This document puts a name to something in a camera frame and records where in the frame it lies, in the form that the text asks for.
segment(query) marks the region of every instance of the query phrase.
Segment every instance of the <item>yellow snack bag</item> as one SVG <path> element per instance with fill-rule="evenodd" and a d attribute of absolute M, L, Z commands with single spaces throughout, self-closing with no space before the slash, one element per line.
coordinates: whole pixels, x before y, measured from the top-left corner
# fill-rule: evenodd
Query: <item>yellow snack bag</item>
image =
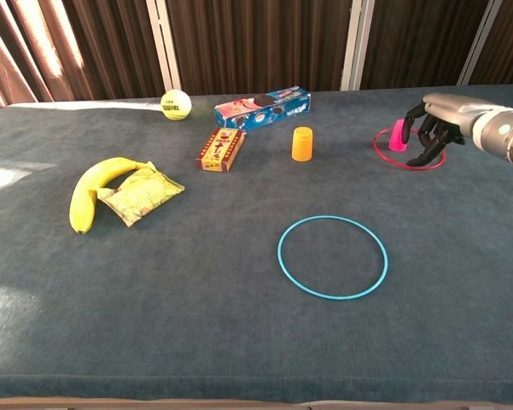
<path fill-rule="evenodd" d="M 154 164 L 135 171 L 117 190 L 99 188 L 96 197 L 106 203 L 127 226 L 184 190 L 184 186 L 155 169 Z"/>

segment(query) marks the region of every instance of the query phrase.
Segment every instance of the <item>blue ring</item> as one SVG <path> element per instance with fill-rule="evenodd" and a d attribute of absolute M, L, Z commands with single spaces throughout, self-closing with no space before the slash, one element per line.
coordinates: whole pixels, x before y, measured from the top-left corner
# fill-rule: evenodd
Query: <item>blue ring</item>
<path fill-rule="evenodd" d="M 334 296 L 334 295 L 327 295 L 325 293 L 317 292 L 313 289 L 309 289 L 304 284 L 300 283 L 294 276 L 292 276 L 287 269 L 286 265 L 283 262 L 283 242 L 284 239 L 287 237 L 287 235 L 296 227 L 299 226 L 305 222 L 308 222 L 310 220 L 341 220 L 343 222 L 347 222 L 348 224 L 355 225 L 368 233 L 371 237 L 374 238 L 374 240 L 379 245 L 379 248 L 382 250 L 383 255 L 383 271 L 382 275 L 379 277 L 379 279 L 367 290 L 363 290 L 362 292 L 356 293 L 354 295 L 345 295 L 345 296 Z M 311 293 L 314 296 L 322 297 L 323 299 L 330 299 L 332 301 L 350 301 L 352 299 L 358 299 L 360 297 L 366 296 L 372 291 L 374 291 L 380 284 L 382 284 L 383 279 L 385 279 L 385 276 L 387 276 L 387 269 L 389 266 L 389 260 L 387 257 L 387 251 L 385 250 L 385 246 L 383 246 L 382 241 L 377 237 L 377 235 L 372 232 L 370 229 L 368 229 L 366 226 L 362 225 L 361 223 L 357 222 L 356 220 L 350 220 L 349 218 L 343 218 L 341 216 L 336 215 L 316 215 L 316 216 L 310 216 L 308 218 L 304 218 L 303 220 L 299 220 L 297 222 L 294 222 L 287 230 L 282 234 L 281 239 L 279 239 L 279 244 L 277 245 L 277 258 L 279 259 L 279 265 L 281 265 L 281 269 L 283 269 L 283 272 L 285 275 L 287 275 L 287 278 L 290 279 L 290 281 L 298 286 L 300 289 L 304 290 L 307 293 Z"/>

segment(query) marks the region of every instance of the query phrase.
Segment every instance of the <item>brown curtain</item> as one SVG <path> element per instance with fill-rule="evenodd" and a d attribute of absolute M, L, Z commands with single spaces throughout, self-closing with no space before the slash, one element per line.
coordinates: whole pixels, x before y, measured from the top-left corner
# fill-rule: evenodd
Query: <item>brown curtain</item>
<path fill-rule="evenodd" d="M 487 0 L 376 0 L 361 89 L 455 85 Z"/>
<path fill-rule="evenodd" d="M 470 83 L 513 83 L 513 0 L 503 0 Z"/>
<path fill-rule="evenodd" d="M 163 91 L 145 0 L 0 0 L 0 107 Z"/>
<path fill-rule="evenodd" d="M 339 90 L 351 0 L 167 0 L 183 89 Z"/>

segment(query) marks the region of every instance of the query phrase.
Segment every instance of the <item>orange and brown box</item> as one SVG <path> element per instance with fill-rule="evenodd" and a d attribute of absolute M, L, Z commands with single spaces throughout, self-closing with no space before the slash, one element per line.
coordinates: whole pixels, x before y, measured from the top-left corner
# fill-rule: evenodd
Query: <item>orange and brown box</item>
<path fill-rule="evenodd" d="M 195 158 L 200 169 L 227 173 L 247 132 L 235 128 L 217 128 Z"/>

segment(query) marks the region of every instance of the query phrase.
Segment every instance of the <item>ring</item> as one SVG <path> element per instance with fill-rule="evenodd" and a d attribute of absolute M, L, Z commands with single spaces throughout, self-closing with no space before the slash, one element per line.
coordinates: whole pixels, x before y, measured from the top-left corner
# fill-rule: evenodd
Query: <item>ring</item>
<path fill-rule="evenodd" d="M 438 162 L 436 162 L 434 165 L 427 165 L 426 167 L 411 167 L 410 165 L 406 165 L 406 164 L 403 164 L 402 162 L 398 162 L 398 161 L 395 161 L 393 158 L 389 158 L 388 156 L 386 156 L 385 154 L 383 154 L 379 148 L 377 148 L 377 139 L 384 133 L 386 132 L 391 132 L 393 130 L 393 128 L 385 128 L 384 130 L 381 130 L 379 131 L 375 136 L 374 136 L 374 139 L 372 140 L 372 143 L 374 144 L 374 151 L 376 152 L 376 154 L 378 154 L 380 156 L 380 158 L 382 160 L 384 160 L 385 162 L 391 164 L 391 165 L 395 165 L 396 167 L 398 168 L 402 168 L 402 169 L 409 169 L 411 171 L 429 171 L 431 169 L 436 169 L 438 167 L 440 167 L 444 161 L 446 160 L 446 151 L 443 149 L 441 152 L 440 152 L 440 160 Z M 414 131 L 414 130 L 410 130 L 410 132 L 412 134 L 417 134 L 417 131 Z"/>
<path fill-rule="evenodd" d="M 347 222 L 348 224 L 355 225 L 358 228 L 365 231 L 368 235 L 370 235 L 379 245 L 380 250 L 382 251 L 383 255 L 383 271 L 379 279 L 367 290 L 363 290 L 362 292 L 356 293 L 354 295 L 344 295 L 344 296 L 335 296 L 335 295 L 327 295 L 325 293 L 317 292 L 313 289 L 308 288 L 301 282 L 299 282 L 287 269 L 286 265 L 283 261 L 283 242 L 284 239 L 287 237 L 287 235 L 297 226 L 300 226 L 301 224 L 304 224 L 310 220 L 340 220 L 342 222 Z M 303 220 L 299 220 L 297 222 L 294 222 L 291 226 L 287 228 L 287 230 L 282 234 L 281 238 L 279 239 L 279 244 L 277 245 L 277 258 L 279 259 L 279 265 L 281 265 L 281 269 L 283 269 L 283 272 L 285 275 L 287 275 L 287 278 L 290 279 L 290 281 L 298 286 L 300 289 L 304 290 L 307 293 L 310 293 L 317 297 L 322 297 L 323 299 L 330 299 L 333 301 L 350 301 L 352 299 L 358 299 L 360 297 L 366 296 L 372 291 L 374 291 L 380 284 L 382 284 L 383 279 L 385 279 L 385 276 L 387 275 L 388 270 L 388 256 L 387 251 L 385 250 L 385 246 L 383 246 L 382 241 L 377 237 L 377 235 L 372 232 L 369 228 L 362 225 L 361 223 L 357 222 L 356 220 L 350 220 L 349 218 L 343 218 L 341 216 L 336 215 L 316 215 L 316 216 L 310 216 L 308 218 L 304 218 Z"/>

